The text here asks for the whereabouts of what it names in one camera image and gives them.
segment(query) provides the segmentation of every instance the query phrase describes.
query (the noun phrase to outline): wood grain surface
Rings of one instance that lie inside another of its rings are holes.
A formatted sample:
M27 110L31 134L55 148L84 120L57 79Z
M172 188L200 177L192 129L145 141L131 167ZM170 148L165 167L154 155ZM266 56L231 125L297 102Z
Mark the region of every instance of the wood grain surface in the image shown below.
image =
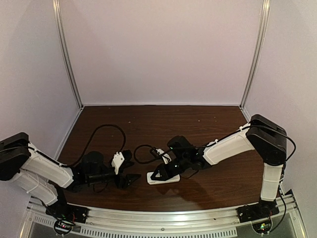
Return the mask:
M167 149L166 143L176 135L184 135L194 145L221 138L239 126L244 119L238 107L221 106L116 106L85 107L59 160L71 164L77 160L95 127L112 123L126 133L125 149L134 150L140 144ZM88 151L104 154L108 163L120 148L122 137L114 128L102 128L96 133ZM140 160L152 159L148 149L140 149ZM125 173L142 174L127 189L117 189L111 183L105 191L94 193L87 187L79 193L65 192L68 202L129 211L192 211L214 209L257 202L260 197L263 161L255 151L245 152L200 171L180 182L148 185L146 173L160 162L136 164ZM183 174L189 176L192 171Z

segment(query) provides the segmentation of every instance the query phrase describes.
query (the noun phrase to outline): white backdrop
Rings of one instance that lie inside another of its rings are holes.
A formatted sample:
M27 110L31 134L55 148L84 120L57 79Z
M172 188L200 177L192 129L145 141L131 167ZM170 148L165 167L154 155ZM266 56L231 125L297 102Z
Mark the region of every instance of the white backdrop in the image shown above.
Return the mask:
M24 131L54 157L78 109L51 0L1 1L0 141ZM16 238L29 195L0 181L0 237Z
M61 1L83 104L240 104L262 2Z
M284 185L293 188L312 238L317 234L316 26L317 1L271 1L262 55L246 103L250 115L260 113L280 124L297 144Z

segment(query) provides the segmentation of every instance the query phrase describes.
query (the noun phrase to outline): robotic arm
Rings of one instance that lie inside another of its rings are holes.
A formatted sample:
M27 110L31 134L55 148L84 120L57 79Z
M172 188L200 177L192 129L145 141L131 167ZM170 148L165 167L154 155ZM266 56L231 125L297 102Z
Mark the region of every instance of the robotic arm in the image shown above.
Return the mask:
M11 181L40 199L48 215L85 223L88 209L67 204L63 189L78 192L83 186L110 181L118 188L126 188L141 176L123 175L123 169L133 165L131 158L130 151L117 152L108 167L103 155L93 151L77 166L69 167L38 150L22 132L0 142L0 180Z
M257 204L238 208L240 222L279 213L275 199L286 163L286 131L280 126L261 115L254 115L250 123L234 133L201 148L190 144L184 136L172 138L167 145L176 158L160 164L151 180L167 181L188 168L207 169L234 155L256 150L264 162L261 196Z

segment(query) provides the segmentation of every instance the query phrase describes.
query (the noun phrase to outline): ventilation grille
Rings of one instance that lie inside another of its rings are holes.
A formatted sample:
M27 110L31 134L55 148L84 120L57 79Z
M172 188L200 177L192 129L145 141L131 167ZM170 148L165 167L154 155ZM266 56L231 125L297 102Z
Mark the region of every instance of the ventilation grille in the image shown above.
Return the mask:
M45 225L47 227L53 227L53 225L54 225L54 219L42 217L40 215L34 216L34 222L40 223L40 224Z
M87 227L81 227L80 233L87 237L92 238L232 238L237 237L236 228L223 229L221 231L205 232L198 235L128 235L123 233L112 233L99 229L91 229Z

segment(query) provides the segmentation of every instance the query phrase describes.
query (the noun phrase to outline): vertical metal post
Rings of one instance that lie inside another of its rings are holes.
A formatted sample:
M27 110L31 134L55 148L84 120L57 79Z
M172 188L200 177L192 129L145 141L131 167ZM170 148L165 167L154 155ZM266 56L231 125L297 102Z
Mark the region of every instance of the vertical metal post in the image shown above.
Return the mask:
M240 108L242 110L244 109L244 106L246 104L246 101L247 101L247 98L248 98L248 95L249 95L249 92L250 92L250 89L252 86L252 82L253 82L257 67L258 67L261 49L263 46L264 37L265 37L265 33L266 33L266 28L267 28L267 22L268 22L268 16L269 16L269 3L270 3L270 0L263 0L262 12L261 12L261 18L260 18L260 26L259 26L259 32L258 32L258 39L257 39L257 43L256 43L256 48L255 48L253 60L252 60L252 65L251 65L251 69L250 69L250 73L249 73L248 82L247 82L246 88L244 90L244 94L243 94L242 101L240 104Z
M62 21L61 12L60 12L59 0L53 0L53 8L54 8L54 15L55 15L55 20L57 25L58 37L60 41L61 51L62 51L68 79L69 79L70 86L72 88L72 91L75 97L75 101L77 103L77 107L81 109L83 107L83 104L79 96L78 88L74 78L73 69L70 63L70 58L68 54L66 38L65 38L64 28L63 28L63 21Z

